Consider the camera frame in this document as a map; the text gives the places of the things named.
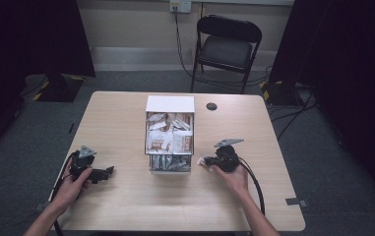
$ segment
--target wooden table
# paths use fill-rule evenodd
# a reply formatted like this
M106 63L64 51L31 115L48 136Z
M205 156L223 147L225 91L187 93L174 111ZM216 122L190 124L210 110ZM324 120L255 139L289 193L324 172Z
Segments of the wooden table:
M195 97L195 152L189 175L155 175L145 155L148 95ZM214 102L218 109L208 110ZM62 229L119 231L248 231L240 205L215 174L196 164L215 156L223 139L233 145L255 173L265 199L266 216L279 231L300 231L305 222L295 198L281 150L263 99L257 95L95 92L69 153L88 146L97 152L93 168L115 171L84 191L60 217ZM256 204L252 180L249 190Z

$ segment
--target black metal chair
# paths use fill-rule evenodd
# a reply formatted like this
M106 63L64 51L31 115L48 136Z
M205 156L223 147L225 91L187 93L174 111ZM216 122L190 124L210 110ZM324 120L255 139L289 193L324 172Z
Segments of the black metal chair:
M202 46L202 34L208 35ZM253 23L217 15L208 15L197 23L197 44L190 92L193 92L197 65L211 66L244 74L245 91L255 54L262 39L261 30Z

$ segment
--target white wall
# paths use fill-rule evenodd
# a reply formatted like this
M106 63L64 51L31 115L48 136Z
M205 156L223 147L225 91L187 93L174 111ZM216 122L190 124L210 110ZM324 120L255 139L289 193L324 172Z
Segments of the white wall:
M78 4L90 47L177 48L168 1L78 0ZM256 24L263 33L258 53L275 57L290 11L290 5L193 2L191 14L178 14L181 43L183 49L192 50L201 12L218 14Z

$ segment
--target wall outlet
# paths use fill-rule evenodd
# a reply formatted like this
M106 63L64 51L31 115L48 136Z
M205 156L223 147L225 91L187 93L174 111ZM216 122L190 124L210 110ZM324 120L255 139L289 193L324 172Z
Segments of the wall outlet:
M181 1L180 0L169 0L169 12L180 12Z
M169 12L191 13L191 0L170 0Z

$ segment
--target baseboard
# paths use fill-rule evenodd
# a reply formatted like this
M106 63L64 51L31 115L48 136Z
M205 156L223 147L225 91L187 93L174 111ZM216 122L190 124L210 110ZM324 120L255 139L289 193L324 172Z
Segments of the baseboard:
M171 71L183 70L177 49L94 47L91 50L96 71ZM181 51L186 70L193 69L193 51ZM274 64L276 51L258 51L252 71L265 71Z

